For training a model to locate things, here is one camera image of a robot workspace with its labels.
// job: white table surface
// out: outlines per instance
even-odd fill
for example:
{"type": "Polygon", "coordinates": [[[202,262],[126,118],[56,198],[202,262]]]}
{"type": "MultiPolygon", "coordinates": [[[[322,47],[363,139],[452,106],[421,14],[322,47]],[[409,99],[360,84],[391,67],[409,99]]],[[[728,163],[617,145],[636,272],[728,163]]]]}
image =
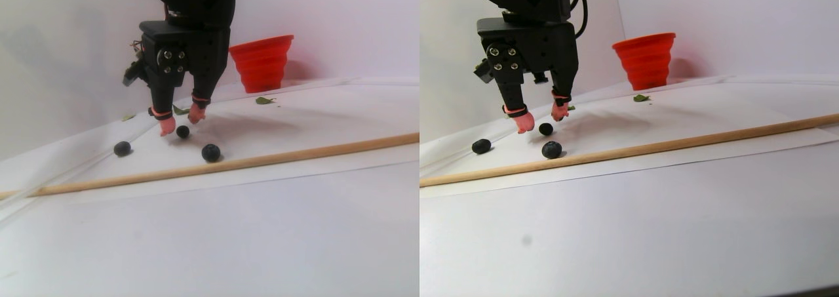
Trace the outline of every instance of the white table surface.
{"type": "Polygon", "coordinates": [[[418,162],[74,203],[0,226],[0,296],[410,296],[418,162]]]}
{"type": "MultiPolygon", "coordinates": [[[[419,130],[410,119],[418,116],[417,84],[353,82],[277,90],[281,108],[216,102],[184,141],[159,138],[148,116],[115,121],[0,161],[0,186],[59,174],[138,131],[146,138],[132,141],[132,159],[108,156],[81,178],[203,163],[195,162],[206,141],[201,131],[230,116],[222,114],[229,106],[269,112],[219,127],[218,135],[236,132],[223,146],[239,154],[230,159],[419,130]],[[378,111],[341,113],[367,105],[358,99],[378,111]],[[275,122],[243,127],[256,118],[275,122]],[[290,121],[276,123],[282,118],[290,121]],[[293,132],[275,128],[293,124],[293,132]]],[[[0,296],[416,295],[417,152],[416,144],[402,145],[13,203],[26,207],[0,210],[0,296]]]]}
{"type": "MultiPolygon", "coordinates": [[[[796,119],[839,108],[836,81],[771,81],[732,90],[796,119]]],[[[757,296],[836,285],[838,168],[831,142],[421,199],[421,293],[757,296]]]]}

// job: blueberry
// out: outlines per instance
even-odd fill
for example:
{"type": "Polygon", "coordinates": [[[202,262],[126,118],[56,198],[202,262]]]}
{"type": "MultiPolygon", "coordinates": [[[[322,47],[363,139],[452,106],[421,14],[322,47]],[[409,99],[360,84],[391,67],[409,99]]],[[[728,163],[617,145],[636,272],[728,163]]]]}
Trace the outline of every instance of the blueberry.
{"type": "Polygon", "coordinates": [[[180,126],[177,130],[174,130],[177,133],[178,138],[187,138],[189,137],[189,127],[187,126],[180,126]]]}
{"type": "Polygon", "coordinates": [[[551,135],[551,133],[554,133],[554,126],[550,123],[539,124],[539,133],[542,133],[542,135],[551,135]]]}
{"type": "Polygon", "coordinates": [[[210,163],[216,162],[221,156],[222,151],[214,144],[207,144],[204,148],[201,148],[201,157],[210,163]]]}
{"type": "Polygon", "coordinates": [[[476,154],[479,154],[479,155],[482,154],[482,153],[489,152],[489,148],[491,148],[491,147],[492,147],[492,143],[489,142],[489,140],[485,139],[485,138],[482,138],[482,139],[479,139],[479,140],[473,142],[473,152],[475,152],[476,154]]]}
{"type": "Polygon", "coordinates": [[[117,154],[119,157],[126,156],[131,153],[131,144],[126,141],[118,142],[117,145],[114,145],[113,147],[113,153],[117,154]]]}
{"type": "Polygon", "coordinates": [[[546,159],[555,159],[560,157],[560,154],[562,154],[562,145],[558,142],[550,141],[542,146],[542,156],[545,156],[546,159]]]}

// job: white wall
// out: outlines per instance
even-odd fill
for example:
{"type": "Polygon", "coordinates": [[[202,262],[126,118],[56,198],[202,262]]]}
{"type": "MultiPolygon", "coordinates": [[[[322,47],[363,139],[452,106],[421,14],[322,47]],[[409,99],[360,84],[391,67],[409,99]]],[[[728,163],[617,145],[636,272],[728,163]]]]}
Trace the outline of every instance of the white wall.
{"type": "MultiPolygon", "coordinates": [[[[286,77],[419,76],[418,0],[237,0],[231,44],[293,33],[286,77]]],[[[159,0],[0,0],[0,159],[143,111],[122,86],[159,0]]],[[[220,85],[239,81],[228,65],[220,85]]],[[[187,76],[176,99],[189,96],[187,76]]]]}
{"type": "MultiPolygon", "coordinates": [[[[579,72],[572,95],[626,78],[612,50],[612,43],[624,39],[617,0],[588,3],[589,24],[577,40],[579,72]]],[[[504,117],[495,81],[484,84],[472,73],[485,58],[476,22],[492,16],[501,16],[501,9],[489,0],[420,1],[423,142],[504,117]]],[[[579,27],[581,17],[579,4],[572,15],[575,27],[579,27]]],[[[522,87],[522,92],[530,108],[552,102],[549,83],[537,86],[533,79],[525,81],[530,83],[522,87]]]]}
{"type": "Polygon", "coordinates": [[[619,0],[627,37],[675,32],[671,76],[835,74],[836,0],[619,0]]]}

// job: white paper sheet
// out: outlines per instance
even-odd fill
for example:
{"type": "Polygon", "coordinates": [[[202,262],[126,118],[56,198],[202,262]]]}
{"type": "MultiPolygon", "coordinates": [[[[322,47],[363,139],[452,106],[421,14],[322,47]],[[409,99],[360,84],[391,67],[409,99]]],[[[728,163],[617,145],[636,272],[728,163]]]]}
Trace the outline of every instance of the white paper sheet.
{"type": "MultiPolygon", "coordinates": [[[[555,132],[548,137],[536,131],[522,135],[513,134],[494,142],[492,144],[494,149],[489,153],[482,155],[472,153],[455,161],[446,161],[443,165],[441,163],[428,165],[423,173],[427,173],[427,176],[456,174],[544,160],[541,147],[548,141],[560,142],[566,155],[578,155],[791,120],[776,111],[768,110],[727,92],[725,87],[726,84],[722,83],[645,92],[644,95],[651,96],[650,102],[633,102],[632,96],[623,96],[597,100],[597,102],[577,103],[576,110],[570,112],[572,116],[560,123],[552,123],[555,126],[555,132]]],[[[537,121],[536,124],[539,126],[540,123],[548,123],[548,121],[552,120],[546,117],[537,121]]],[[[420,197],[528,186],[528,184],[765,153],[836,140],[839,140],[839,137],[829,132],[805,130],[727,144],[589,163],[589,165],[425,187],[420,189],[420,197]]]]}
{"type": "MultiPolygon", "coordinates": [[[[419,132],[419,88],[416,85],[336,85],[266,97],[276,98],[276,103],[257,105],[254,101],[256,97],[214,102],[207,110],[206,120],[197,125],[189,123],[186,116],[177,116],[179,126],[186,125],[191,129],[188,139],[178,138],[175,134],[160,138],[159,127],[154,126],[131,142],[134,152],[129,156],[108,156],[70,181],[203,165],[206,162],[201,158],[201,148],[206,144],[218,145],[222,160],[234,160],[419,132]]],[[[177,105],[188,108],[189,102],[177,105]]],[[[126,124],[148,119],[152,118],[139,115],[126,124]]],[[[114,132],[108,130],[92,132],[108,135],[111,141],[118,138],[111,136],[114,132]]],[[[95,142],[85,147],[93,151],[94,147],[110,148],[113,144],[116,142],[95,142]]],[[[67,155],[59,153],[74,147],[52,144],[49,147],[52,153],[33,152],[10,160],[13,163],[0,163],[0,168],[15,169],[16,172],[15,176],[2,177],[0,190],[21,189],[24,184],[32,182],[31,174],[39,173],[39,165],[45,158],[67,155]]],[[[417,145],[405,145],[326,159],[105,188],[107,193],[103,193],[103,189],[85,191],[79,193],[78,200],[108,200],[230,186],[393,165],[418,158],[417,145]]]]}

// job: wooden stick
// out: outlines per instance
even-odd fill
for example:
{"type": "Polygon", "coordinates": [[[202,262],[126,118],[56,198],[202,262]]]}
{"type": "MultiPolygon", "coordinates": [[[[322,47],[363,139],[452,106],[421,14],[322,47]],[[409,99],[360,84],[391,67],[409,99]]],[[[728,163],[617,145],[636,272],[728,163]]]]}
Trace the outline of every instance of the wooden stick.
{"type": "Polygon", "coordinates": [[[519,163],[519,165],[489,168],[478,171],[471,171],[461,174],[446,174],[437,177],[428,177],[419,180],[420,187],[437,186],[438,184],[450,184],[461,181],[479,180],[491,177],[498,177],[508,174],[521,174],[530,171],[537,171],[549,168],[581,165],[582,163],[594,163],[611,159],[622,159],[626,157],[645,155],[650,153],[661,153],[682,148],[694,148],[697,146],[719,144],[719,142],[737,141],[746,138],[758,138],[767,135],[793,132],[813,127],[825,126],[839,123],[839,113],[812,117],[809,119],[789,121],[788,123],[777,123],[763,127],[752,127],[737,131],[722,132],[710,135],[703,135],[695,138],[683,138],[666,142],[654,142],[633,146],[631,148],[618,148],[597,153],[586,153],[576,156],[569,156],[560,159],[541,160],[532,163],[519,163]]]}
{"type": "MultiPolygon", "coordinates": [[[[58,184],[57,186],[47,186],[41,188],[32,196],[57,195],[60,193],[78,192],[85,189],[99,189],[111,186],[122,186],[123,184],[135,184],[147,181],[186,177],[197,174],[210,174],[242,168],[274,165],[275,163],[287,163],[305,159],[318,159],[322,157],[344,155],[347,153],[359,153],[380,148],[390,148],[407,144],[415,144],[416,142],[420,142],[420,134],[418,132],[399,135],[390,138],[377,138],[369,141],[350,142],[350,144],[327,146],[323,148],[311,148],[294,152],[276,153],[272,155],[252,157],[249,159],[222,161],[218,163],[207,163],[206,165],[153,171],[145,174],[131,174],[121,177],[91,180],[86,182],[58,184]]],[[[0,192],[0,200],[14,195],[15,193],[17,193],[17,191],[0,192]]]]}

